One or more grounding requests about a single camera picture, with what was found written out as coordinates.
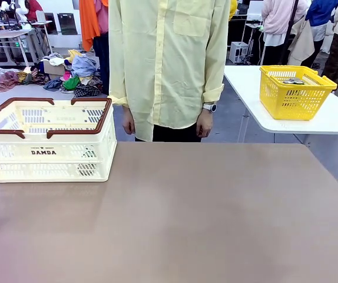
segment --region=person in pink hoodie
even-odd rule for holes
[[[263,65],[277,65],[284,48],[284,39],[289,27],[292,9],[295,0],[264,0],[262,8],[262,21],[264,31]],[[299,0],[294,22],[305,15],[308,9],[306,0]]]

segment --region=person in blue jacket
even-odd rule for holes
[[[332,12],[338,7],[338,0],[313,0],[306,14],[305,20],[309,20],[312,28],[314,53],[301,66],[311,68],[318,53],[321,50],[324,36],[326,35],[326,25],[331,19]]]

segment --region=blue jacket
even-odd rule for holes
[[[313,0],[305,20],[309,20],[311,27],[326,24],[336,7],[338,7],[338,0]]]

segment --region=green cloth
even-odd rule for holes
[[[80,83],[79,77],[73,77],[63,83],[63,87],[66,90],[74,90]]]

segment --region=rolled-up cuff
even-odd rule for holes
[[[221,92],[224,90],[224,84],[221,87],[215,88],[214,90],[209,90],[203,93],[203,102],[215,102],[219,101]]]
[[[127,96],[122,97],[122,98],[116,98],[116,97],[110,95],[109,98],[111,98],[111,101],[113,102],[113,104],[128,107]]]

